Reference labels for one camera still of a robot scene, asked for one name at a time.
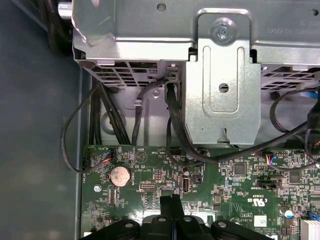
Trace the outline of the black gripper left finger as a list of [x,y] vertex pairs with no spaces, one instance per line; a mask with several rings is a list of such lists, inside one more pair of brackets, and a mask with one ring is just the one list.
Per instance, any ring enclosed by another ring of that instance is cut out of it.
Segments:
[[132,219],[119,220],[82,237],[83,240],[170,240],[173,228],[173,196],[160,198],[160,215],[139,224]]

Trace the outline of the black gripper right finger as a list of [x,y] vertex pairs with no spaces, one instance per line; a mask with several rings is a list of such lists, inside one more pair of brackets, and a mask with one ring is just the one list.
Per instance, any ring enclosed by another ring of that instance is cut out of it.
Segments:
[[186,215],[180,196],[172,195],[177,233],[182,240],[269,240],[270,237],[243,227],[229,220],[217,220],[210,227],[191,215]]

